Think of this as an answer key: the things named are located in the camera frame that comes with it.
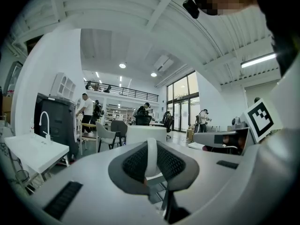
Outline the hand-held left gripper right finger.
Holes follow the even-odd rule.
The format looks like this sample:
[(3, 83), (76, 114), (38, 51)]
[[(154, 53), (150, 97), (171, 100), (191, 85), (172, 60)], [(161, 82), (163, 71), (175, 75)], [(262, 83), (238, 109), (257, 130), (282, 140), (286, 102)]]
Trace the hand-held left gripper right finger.
[(178, 225), (297, 225), (300, 132), (283, 129), (235, 162), (216, 154), (197, 181), (169, 195), (165, 220)]

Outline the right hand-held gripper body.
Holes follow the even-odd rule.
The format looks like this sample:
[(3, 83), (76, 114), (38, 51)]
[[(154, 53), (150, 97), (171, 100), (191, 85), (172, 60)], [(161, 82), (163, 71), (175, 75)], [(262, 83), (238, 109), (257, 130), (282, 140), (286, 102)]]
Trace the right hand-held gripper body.
[(247, 148), (262, 143), (275, 127), (263, 99), (255, 100), (241, 116), (232, 120), (231, 130), (237, 133), (238, 153), (244, 155)]

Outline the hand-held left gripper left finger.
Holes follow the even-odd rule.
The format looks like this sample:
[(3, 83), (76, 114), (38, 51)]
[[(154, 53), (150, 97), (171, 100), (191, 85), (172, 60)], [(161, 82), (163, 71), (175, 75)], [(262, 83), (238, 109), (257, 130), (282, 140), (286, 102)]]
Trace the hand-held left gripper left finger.
[(147, 196), (124, 193), (109, 177), (110, 162), (136, 146), (79, 159), (45, 182), (31, 197), (32, 203), (43, 209), (69, 181), (76, 181), (82, 187), (60, 220), (64, 225), (165, 225)]

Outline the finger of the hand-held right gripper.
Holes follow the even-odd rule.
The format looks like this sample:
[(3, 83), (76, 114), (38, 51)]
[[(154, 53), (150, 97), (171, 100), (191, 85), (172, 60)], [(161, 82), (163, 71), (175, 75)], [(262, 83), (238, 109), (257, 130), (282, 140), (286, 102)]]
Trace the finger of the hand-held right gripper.
[(209, 147), (222, 147), (226, 141), (226, 137), (237, 135), (236, 131), (229, 132), (207, 132), (195, 133), (194, 142), (209, 146)]

